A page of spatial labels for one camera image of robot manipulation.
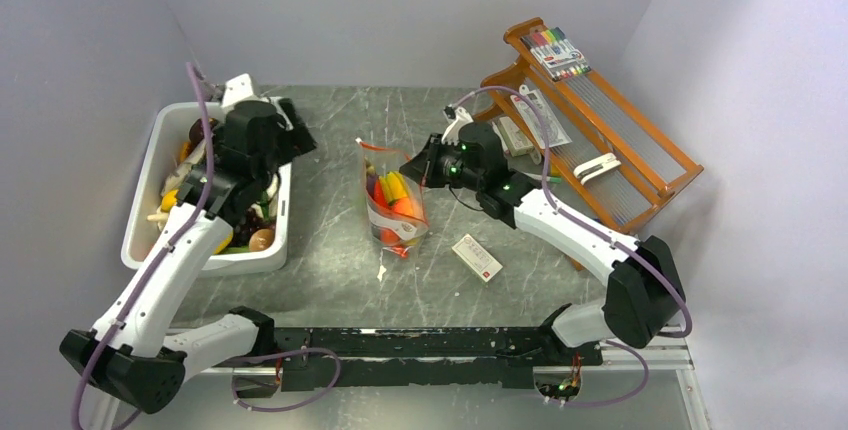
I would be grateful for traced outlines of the yellow banana bunch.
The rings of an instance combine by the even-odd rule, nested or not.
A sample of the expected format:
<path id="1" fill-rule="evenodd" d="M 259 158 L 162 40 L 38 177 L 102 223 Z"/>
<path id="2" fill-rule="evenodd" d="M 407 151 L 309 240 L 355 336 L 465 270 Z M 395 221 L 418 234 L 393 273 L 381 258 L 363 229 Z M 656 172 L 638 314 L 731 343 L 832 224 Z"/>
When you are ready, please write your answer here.
<path id="1" fill-rule="evenodd" d="M 400 173 L 389 172 L 385 182 L 390 194 L 387 200 L 392 209 L 397 211 L 401 206 L 411 203 L 409 187 Z"/>

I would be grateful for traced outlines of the clear zip bag orange zipper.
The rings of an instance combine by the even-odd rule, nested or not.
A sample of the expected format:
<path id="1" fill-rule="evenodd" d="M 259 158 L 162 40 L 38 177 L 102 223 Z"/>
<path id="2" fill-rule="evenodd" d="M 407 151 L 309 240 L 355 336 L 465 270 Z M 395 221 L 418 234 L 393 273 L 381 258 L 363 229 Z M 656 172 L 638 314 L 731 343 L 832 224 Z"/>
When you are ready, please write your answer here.
<path id="1" fill-rule="evenodd" d="M 401 174 L 410 156 L 396 148 L 376 146 L 361 138 L 358 149 L 358 191 L 367 227 L 382 249 L 402 259 L 410 257 L 429 231 L 420 184 Z"/>

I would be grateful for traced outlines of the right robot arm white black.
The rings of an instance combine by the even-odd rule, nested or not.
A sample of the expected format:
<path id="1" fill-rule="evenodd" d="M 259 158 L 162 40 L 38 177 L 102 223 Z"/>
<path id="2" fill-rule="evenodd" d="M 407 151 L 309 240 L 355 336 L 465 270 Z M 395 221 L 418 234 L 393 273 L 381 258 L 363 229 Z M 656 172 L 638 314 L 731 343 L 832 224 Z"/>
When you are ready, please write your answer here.
<path id="1" fill-rule="evenodd" d="M 513 169 L 487 124 L 470 123 L 452 143 L 433 134 L 403 176 L 427 188 L 473 191 L 481 210 L 507 226 L 554 246 L 588 270 L 605 288 L 603 298 L 568 305 L 543 323 L 542 356 L 562 364 L 578 346 L 617 339 L 644 348 L 664 335 L 682 310 L 685 294 L 669 246 L 614 231 L 574 210 L 542 183 Z"/>

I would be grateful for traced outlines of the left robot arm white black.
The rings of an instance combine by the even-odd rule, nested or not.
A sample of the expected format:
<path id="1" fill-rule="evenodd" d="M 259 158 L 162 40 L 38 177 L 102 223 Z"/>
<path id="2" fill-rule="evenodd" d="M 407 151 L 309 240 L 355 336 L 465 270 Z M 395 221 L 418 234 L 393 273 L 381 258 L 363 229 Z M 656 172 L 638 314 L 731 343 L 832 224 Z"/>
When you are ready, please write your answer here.
<path id="1" fill-rule="evenodd" d="M 273 319 L 244 306 L 203 327 L 173 337 L 166 332 L 207 261 L 279 170 L 315 147 L 288 98 L 243 101 L 225 114 L 131 283 L 91 329 L 63 338 L 60 353 L 85 385 L 154 414 L 207 368 L 230 359 L 254 366 L 273 359 Z"/>

